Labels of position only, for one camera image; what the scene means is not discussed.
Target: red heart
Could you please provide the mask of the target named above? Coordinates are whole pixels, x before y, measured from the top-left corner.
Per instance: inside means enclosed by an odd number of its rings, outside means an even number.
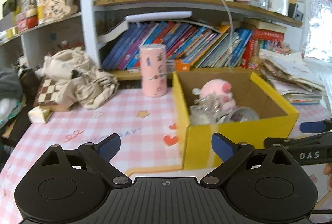
[[[172,129],[172,130],[176,130],[176,123],[174,123],[173,125],[171,126],[168,126],[169,129]]]
[[[172,146],[174,144],[176,144],[179,141],[179,138],[174,136],[173,138],[171,138],[169,135],[164,137],[164,143],[167,144],[168,146]]]

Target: ribbed black surface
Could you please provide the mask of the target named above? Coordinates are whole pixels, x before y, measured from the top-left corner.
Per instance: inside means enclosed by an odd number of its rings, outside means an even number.
[[[137,178],[126,189],[111,191],[106,202],[72,224],[254,224],[237,213],[217,189],[194,178]],[[311,223],[301,220],[298,224]]]

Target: plush doll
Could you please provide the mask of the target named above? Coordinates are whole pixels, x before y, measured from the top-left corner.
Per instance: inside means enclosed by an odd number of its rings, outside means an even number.
[[[200,90],[200,98],[206,97],[208,94],[216,94],[219,98],[219,105],[222,111],[228,111],[236,106],[231,93],[232,85],[222,79],[214,79],[207,82]]]

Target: metal screw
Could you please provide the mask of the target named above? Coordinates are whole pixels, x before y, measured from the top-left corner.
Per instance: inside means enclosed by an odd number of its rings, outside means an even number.
[[[127,177],[124,176],[118,176],[113,178],[113,183],[117,184],[117,185],[123,185],[125,183],[128,183],[129,179]]]
[[[204,183],[209,185],[215,185],[219,183],[219,179],[215,176],[208,176],[203,179]]]

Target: pink cylinder canister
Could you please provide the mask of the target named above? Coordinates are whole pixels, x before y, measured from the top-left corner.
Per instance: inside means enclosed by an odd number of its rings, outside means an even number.
[[[143,94],[161,97],[167,93],[166,47],[147,44],[140,47]]]

